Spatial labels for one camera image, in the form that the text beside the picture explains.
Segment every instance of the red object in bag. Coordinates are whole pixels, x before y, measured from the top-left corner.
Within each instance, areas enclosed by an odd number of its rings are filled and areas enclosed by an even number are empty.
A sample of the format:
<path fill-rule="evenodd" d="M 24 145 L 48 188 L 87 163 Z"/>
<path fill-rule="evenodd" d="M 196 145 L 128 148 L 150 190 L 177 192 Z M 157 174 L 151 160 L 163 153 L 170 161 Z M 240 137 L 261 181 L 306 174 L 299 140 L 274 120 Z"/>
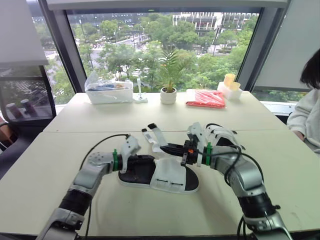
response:
<path fill-rule="evenodd" d="M 226 106 L 224 95 L 216 90 L 196 90 L 186 91 L 188 106 L 207 107 L 222 109 Z"/>

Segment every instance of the potted plant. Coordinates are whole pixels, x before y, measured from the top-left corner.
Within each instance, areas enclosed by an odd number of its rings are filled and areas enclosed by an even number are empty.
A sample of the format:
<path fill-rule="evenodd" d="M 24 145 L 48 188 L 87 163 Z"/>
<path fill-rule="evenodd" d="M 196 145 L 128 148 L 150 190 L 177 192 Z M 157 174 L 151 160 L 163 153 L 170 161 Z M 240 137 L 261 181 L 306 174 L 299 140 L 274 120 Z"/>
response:
<path fill-rule="evenodd" d="M 191 59 L 180 59 L 175 49 L 163 51 L 160 77 L 166 84 L 160 90 L 160 100 L 163 104 L 174 104 L 177 98 L 177 89 L 174 84 L 178 82 Z"/>

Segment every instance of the building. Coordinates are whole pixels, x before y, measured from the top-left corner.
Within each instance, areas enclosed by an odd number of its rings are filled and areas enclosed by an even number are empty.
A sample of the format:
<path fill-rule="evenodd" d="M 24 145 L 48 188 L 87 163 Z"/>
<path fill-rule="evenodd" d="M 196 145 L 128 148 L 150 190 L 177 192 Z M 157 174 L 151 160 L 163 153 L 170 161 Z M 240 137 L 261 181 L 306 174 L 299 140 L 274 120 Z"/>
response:
<path fill-rule="evenodd" d="M 205 32 L 220 29 L 241 30 L 244 23 L 258 13 L 243 12 L 181 12 L 172 16 L 172 22 L 177 25 L 179 21 L 187 21 L 194 24 L 199 35 Z"/>

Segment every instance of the white sweater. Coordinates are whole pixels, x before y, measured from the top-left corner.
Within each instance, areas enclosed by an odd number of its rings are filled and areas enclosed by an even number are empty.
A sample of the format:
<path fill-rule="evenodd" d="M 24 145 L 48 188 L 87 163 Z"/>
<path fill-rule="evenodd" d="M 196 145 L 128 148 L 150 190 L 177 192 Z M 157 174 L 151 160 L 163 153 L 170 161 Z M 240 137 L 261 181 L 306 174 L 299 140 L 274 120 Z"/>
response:
<path fill-rule="evenodd" d="M 295 106 L 287 125 L 292 131 L 305 136 L 304 142 L 316 154 L 320 154 L 320 90 L 313 89 Z"/>

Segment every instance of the green plant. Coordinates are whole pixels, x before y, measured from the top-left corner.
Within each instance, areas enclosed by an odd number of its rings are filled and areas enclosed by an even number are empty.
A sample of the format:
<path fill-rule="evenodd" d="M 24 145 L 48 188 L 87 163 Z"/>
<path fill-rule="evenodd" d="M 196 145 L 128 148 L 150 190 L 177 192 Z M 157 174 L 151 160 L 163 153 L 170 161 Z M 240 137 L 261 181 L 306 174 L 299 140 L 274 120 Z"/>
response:
<path fill-rule="evenodd" d="M 178 51 L 175 49 L 163 50 L 159 73 L 162 80 L 166 82 L 164 86 L 167 93 L 174 92 L 173 85 L 181 79 L 184 70 L 192 61 L 193 59 L 191 57 L 185 59 L 180 58 Z"/>

